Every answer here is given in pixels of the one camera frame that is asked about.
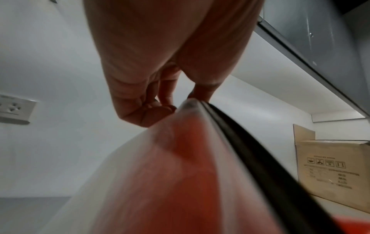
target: wall socket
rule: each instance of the wall socket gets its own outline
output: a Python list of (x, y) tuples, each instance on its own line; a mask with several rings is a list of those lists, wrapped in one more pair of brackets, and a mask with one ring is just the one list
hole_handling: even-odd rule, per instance
[(28, 121), (35, 101), (0, 94), (0, 117)]

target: hand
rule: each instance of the hand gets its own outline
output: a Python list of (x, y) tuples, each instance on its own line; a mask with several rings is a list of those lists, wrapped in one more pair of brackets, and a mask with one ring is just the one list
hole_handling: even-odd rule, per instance
[(209, 101), (241, 56), (262, 5), (262, 0), (84, 0), (118, 116), (148, 127), (173, 113), (181, 71), (195, 82), (189, 97)]

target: skin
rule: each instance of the skin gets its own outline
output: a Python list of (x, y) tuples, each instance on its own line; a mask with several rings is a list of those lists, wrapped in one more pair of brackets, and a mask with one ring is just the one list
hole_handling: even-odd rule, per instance
[(84, 0), (118, 116), (149, 127), (172, 114), (181, 71), (195, 83), (189, 98), (208, 102), (238, 62), (262, 5), (262, 0)]

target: cardboard box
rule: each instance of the cardboard box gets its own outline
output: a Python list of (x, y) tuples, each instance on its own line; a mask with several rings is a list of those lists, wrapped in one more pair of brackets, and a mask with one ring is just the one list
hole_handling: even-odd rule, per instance
[(299, 182), (307, 191), (370, 213), (370, 142), (315, 140), (294, 125)]

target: printed symbol on box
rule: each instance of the printed symbol on box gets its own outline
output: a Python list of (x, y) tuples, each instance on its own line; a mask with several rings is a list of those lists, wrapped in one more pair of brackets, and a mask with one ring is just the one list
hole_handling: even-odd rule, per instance
[(333, 167), (334, 166), (334, 161), (332, 161), (332, 160), (325, 160), (325, 165), (326, 166)]
[(324, 160), (323, 159), (316, 158), (316, 164), (318, 164), (318, 165), (324, 165)]
[(339, 168), (346, 168), (345, 162), (335, 161), (335, 165), (336, 167), (339, 167)]
[(307, 162), (308, 163), (315, 164), (315, 159), (313, 159), (313, 158), (307, 158)]

